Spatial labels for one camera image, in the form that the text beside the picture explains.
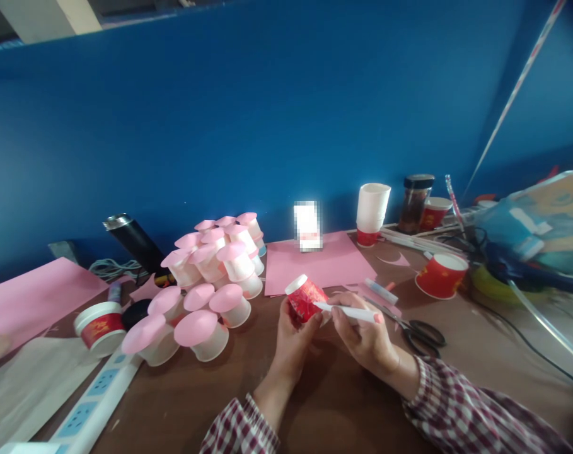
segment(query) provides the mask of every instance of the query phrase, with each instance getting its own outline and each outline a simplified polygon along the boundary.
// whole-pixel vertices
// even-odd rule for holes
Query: black thermos
[[[107,218],[103,225],[148,273],[162,272],[160,263],[164,254],[135,219],[126,213],[116,214]]]

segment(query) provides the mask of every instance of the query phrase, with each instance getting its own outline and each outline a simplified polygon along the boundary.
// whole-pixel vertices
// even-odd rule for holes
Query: person's left hand
[[[275,375],[283,386],[290,389],[294,388],[301,377],[311,339],[322,323],[322,314],[317,313],[298,327],[293,323],[291,314],[291,304],[288,298],[284,298],[280,304],[275,356],[268,372],[268,375]]]

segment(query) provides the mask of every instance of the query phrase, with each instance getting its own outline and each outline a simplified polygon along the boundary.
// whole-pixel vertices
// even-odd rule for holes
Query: black scissors handle
[[[441,358],[437,349],[446,345],[446,338],[437,328],[419,320],[411,320],[408,326],[403,327],[404,339],[414,353]]]

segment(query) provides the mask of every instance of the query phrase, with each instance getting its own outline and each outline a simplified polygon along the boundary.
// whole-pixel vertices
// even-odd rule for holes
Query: pink cap
[[[244,242],[228,243],[221,249],[219,249],[219,252],[217,253],[217,260],[220,262],[235,260],[245,252],[246,252],[246,245],[244,244]]]
[[[202,236],[202,242],[206,244],[211,244],[220,238],[225,236],[225,231],[221,227],[211,230]]]
[[[215,221],[209,221],[208,219],[205,219],[194,228],[196,230],[205,230],[213,227],[215,227]]]
[[[197,250],[192,252],[192,254],[187,259],[189,264],[199,264],[209,258],[211,254],[215,252],[215,245],[204,245],[200,246]]]
[[[185,316],[175,327],[175,340],[183,347],[194,347],[212,336],[217,327],[218,316],[214,312],[201,310]]]
[[[217,290],[209,305],[215,312],[227,312],[242,301],[243,290],[237,284],[227,284]]]
[[[183,299],[183,307],[189,312],[203,308],[215,294],[212,284],[200,284],[191,289]]]
[[[133,326],[122,340],[122,352],[135,354],[149,346],[166,325],[162,314],[148,315]]]
[[[242,225],[248,225],[248,223],[250,221],[252,221],[253,219],[257,218],[257,214],[256,213],[244,213],[244,214],[240,214],[236,220],[242,224]]]
[[[236,218],[233,216],[223,216],[221,219],[215,221],[215,225],[219,227],[227,227],[236,223]]]
[[[175,307],[181,298],[181,289],[177,286],[170,286],[162,289],[148,306],[148,314],[164,314]]]
[[[244,225],[235,224],[223,230],[225,230],[225,233],[227,233],[228,235],[237,235],[238,233],[242,233],[245,230],[248,230],[248,227]]]
[[[186,250],[174,250],[165,257],[162,263],[160,263],[160,266],[162,266],[162,268],[167,268],[169,266],[177,265],[177,263],[187,259],[189,253],[190,251]]]
[[[175,246],[178,248],[183,249],[191,249],[194,246],[197,246],[200,243],[200,239],[202,238],[202,233],[200,232],[193,232],[188,233],[187,235],[183,235],[175,242]]]

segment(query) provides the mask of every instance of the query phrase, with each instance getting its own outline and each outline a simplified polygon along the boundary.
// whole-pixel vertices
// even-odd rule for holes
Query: white marker
[[[351,308],[349,306],[330,306],[320,301],[314,302],[314,305],[322,310],[327,310],[327,311],[330,311],[333,307],[338,307],[349,318],[355,318],[356,320],[364,320],[365,322],[383,323],[385,320],[382,314],[376,313],[368,309]]]
[[[364,283],[368,286],[368,288],[370,290],[375,292],[377,295],[380,295],[384,300],[388,301],[392,305],[395,305],[395,303],[398,302],[397,296],[395,296],[393,293],[391,293],[387,289],[384,289],[383,287],[381,287],[379,284],[374,282],[372,279],[367,277],[366,280],[364,281]]]

